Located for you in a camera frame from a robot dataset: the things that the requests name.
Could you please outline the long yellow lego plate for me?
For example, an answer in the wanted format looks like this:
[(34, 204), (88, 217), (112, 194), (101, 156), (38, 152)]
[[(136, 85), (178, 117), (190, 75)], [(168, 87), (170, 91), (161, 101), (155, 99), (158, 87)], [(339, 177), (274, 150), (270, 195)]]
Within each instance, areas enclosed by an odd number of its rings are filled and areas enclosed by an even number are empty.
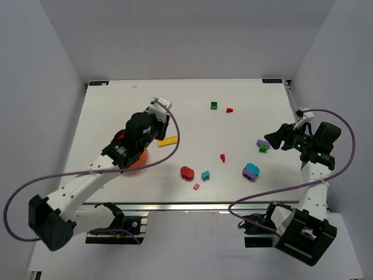
[(158, 140), (157, 145), (159, 148), (174, 145), (178, 143), (178, 137), (177, 136), (171, 136), (168, 138), (164, 138), (163, 140)]

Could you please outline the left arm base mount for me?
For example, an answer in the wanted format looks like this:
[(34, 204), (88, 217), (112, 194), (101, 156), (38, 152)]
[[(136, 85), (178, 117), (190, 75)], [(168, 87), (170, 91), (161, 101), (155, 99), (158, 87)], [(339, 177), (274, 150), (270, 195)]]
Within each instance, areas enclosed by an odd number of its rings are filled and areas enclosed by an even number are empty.
[(93, 229), (86, 235), (86, 244), (141, 245), (146, 232), (145, 216), (126, 215), (111, 202), (95, 205), (108, 209), (113, 220), (108, 227)]

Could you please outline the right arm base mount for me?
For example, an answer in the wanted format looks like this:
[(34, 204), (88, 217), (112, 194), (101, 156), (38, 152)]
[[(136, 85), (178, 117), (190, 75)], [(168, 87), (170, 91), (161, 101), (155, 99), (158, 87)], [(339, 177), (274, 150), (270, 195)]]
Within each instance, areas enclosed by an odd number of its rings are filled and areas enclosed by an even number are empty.
[[(281, 202), (271, 202), (265, 213), (253, 213), (244, 216), (244, 218), (276, 231), (292, 211), (293, 209), (289, 205), (282, 204)], [(273, 246), (275, 232), (271, 232), (245, 220), (242, 220), (238, 224), (238, 228), (244, 230), (246, 248), (270, 248)]]

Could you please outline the large red rounded lego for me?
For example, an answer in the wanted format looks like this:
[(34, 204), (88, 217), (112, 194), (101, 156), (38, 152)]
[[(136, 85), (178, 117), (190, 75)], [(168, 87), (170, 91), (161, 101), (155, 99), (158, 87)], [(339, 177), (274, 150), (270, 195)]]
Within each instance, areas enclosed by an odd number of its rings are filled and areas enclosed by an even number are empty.
[(195, 172), (193, 169), (191, 169), (190, 167), (188, 166), (182, 166), (180, 168), (180, 174), (181, 174), (181, 177), (185, 180), (193, 180), (194, 177), (195, 177)]

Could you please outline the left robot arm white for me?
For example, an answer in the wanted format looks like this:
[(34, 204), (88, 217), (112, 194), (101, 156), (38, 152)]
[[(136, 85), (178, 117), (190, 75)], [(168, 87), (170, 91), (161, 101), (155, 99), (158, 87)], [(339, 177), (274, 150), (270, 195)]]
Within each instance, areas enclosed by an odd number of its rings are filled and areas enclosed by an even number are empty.
[(48, 194), (29, 201), (29, 226), (51, 250), (61, 249), (83, 223), (76, 210), (99, 188), (135, 164), (153, 140), (162, 140), (170, 120), (170, 101), (159, 98), (137, 112), (118, 131), (88, 171)]

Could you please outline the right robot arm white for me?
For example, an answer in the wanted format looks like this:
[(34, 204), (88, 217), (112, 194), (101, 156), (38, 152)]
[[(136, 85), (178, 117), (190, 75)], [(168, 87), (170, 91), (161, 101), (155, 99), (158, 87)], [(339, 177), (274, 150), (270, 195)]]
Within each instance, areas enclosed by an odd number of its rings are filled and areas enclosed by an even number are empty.
[(274, 149), (296, 149), (300, 152), (301, 175), (307, 184), (298, 207), (292, 208), (273, 202), (263, 218), (276, 228), (273, 247), (314, 266), (337, 235), (337, 229), (327, 219), (327, 176), (335, 168), (335, 159), (330, 155), (334, 142), (341, 134), (340, 128), (328, 122), (320, 123), (316, 132), (309, 136), (306, 125), (282, 124), (265, 139)]

